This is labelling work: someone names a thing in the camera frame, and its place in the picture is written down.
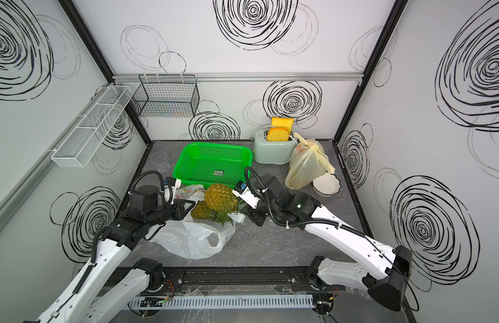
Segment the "yellowish fruit print plastic bag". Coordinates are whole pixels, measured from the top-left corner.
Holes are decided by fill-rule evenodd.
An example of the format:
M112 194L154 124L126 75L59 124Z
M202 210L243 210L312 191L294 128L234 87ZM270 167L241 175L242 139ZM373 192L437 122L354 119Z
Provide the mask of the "yellowish fruit print plastic bag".
M294 138L298 144L289 160L288 174L284 182L288 189L299 191L326 173L335 174L335 168L319 141L305 139L297 132L294 132Z

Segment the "green pineapple front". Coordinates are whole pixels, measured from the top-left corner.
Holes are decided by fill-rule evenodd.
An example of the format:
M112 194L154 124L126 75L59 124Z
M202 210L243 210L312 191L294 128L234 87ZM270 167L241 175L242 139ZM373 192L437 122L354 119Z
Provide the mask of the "green pineapple front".
M207 206L205 201L199 201L196 206L191 210L191 216L194 219L210 220L220 223L224 226L226 223L233 224L233 219L221 211L215 211Z

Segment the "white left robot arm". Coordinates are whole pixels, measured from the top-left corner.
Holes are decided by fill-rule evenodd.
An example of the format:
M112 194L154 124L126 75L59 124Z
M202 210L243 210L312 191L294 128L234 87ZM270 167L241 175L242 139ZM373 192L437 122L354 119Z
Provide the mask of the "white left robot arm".
M126 209L107 227L100 229L92 242L90 258L71 283L42 312L38 322L110 322L128 303L143 292L159 292L168 282L163 265L149 258L140 259L104 296L108 279L152 228L160 230L168 221L182 220L195 206L177 200L181 180L156 173L157 187L130 187Z

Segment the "green pineapple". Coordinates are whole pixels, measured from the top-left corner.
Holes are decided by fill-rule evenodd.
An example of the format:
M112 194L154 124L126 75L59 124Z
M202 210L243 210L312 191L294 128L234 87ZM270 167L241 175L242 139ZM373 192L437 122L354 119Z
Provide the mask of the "green pineapple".
M226 214L236 212L239 204L232 188L218 183L206 189L204 201L210 209Z
M199 201L196 206L191 210L191 216L194 219L210 220L220 223L224 226L226 223L233 224L233 219L221 211L215 211L207 206L205 201Z

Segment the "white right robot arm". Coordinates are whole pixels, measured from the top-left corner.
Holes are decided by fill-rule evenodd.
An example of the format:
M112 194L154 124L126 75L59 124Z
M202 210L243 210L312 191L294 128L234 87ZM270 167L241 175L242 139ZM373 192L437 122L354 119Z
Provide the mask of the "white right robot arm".
M310 266L311 285L319 289L341 285L365 291L378 304L399 312L412 272L412 251L381 243L342 221L312 196L292 193L269 174L250 166L235 192L247 203L254 223L270 219L286 230L299 228L348 255L352 262L317 257Z

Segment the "white bunny print plastic bag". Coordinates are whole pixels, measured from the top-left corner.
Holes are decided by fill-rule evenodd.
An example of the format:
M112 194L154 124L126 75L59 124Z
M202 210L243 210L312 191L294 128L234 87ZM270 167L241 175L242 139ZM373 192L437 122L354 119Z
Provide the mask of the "white bunny print plastic bag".
M186 199L197 204L199 201L204 201L206 189L200 184L179 188L176 190L174 201ZM210 220L194 219L190 211L181 221L169 221L152 228L145 239L182 258L191 260L210 258L223 250L234 236L236 225L244 222L245 215L241 212L240 198L238 202L237 211L228 213L233 219L233 224L226 223L222 226Z

